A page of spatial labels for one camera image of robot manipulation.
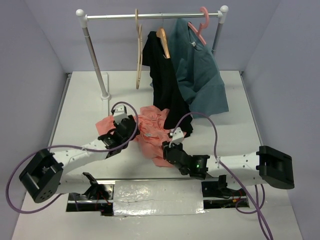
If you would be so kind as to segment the salmon pink t shirt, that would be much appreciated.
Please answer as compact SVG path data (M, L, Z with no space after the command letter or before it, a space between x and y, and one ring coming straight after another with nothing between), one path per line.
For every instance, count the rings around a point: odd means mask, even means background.
M164 159L162 143L169 142L169 129L164 128L169 109L160 110L154 105L140 108L138 115L138 129L140 134L134 138L147 159L151 159L155 166L172 168L173 165Z

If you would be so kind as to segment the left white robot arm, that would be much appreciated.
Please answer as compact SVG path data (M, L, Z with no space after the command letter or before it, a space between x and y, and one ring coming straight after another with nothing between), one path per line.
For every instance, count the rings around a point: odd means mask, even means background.
M97 195L108 197L103 185L88 172L79 177L67 178L67 173L89 163L102 161L119 154L128 147L140 131L132 115L114 122L114 127L86 146L72 150L38 151L19 175L19 180L37 204L43 203L56 193L77 193L86 199Z

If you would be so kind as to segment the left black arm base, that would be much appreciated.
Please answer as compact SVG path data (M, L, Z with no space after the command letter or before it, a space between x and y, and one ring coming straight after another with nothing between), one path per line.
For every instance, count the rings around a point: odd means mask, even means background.
M101 216L113 216L115 182L97 180L88 172L82 175L89 181L89 187L83 193L69 193L66 212L99 212Z

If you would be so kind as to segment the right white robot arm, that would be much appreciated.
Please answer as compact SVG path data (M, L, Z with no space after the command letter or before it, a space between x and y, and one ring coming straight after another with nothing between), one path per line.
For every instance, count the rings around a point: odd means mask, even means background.
M222 156L189 155L183 144L162 143L163 158L183 176L198 180L217 178L217 190L228 196L246 186L268 184L273 188L291 190L295 187L292 157L270 146L257 152Z

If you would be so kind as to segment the light wooden hanger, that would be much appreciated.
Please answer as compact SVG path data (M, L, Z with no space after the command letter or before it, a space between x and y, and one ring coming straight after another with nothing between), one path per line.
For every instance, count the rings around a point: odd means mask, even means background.
M137 69L135 87L138 90L141 82L142 63L143 63L143 39L142 39L142 25L139 24L139 12L136 8L135 12L135 26L137 31Z

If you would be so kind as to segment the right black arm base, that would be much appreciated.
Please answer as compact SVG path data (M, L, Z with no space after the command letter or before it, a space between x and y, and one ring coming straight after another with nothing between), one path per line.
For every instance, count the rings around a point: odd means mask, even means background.
M226 177L219 177L218 180L208 178L201 182L203 208L209 209L224 209L235 208L236 204L240 208L248 208L249 203L247 194L242 188L237 190L227 187L227 183L223 182Z

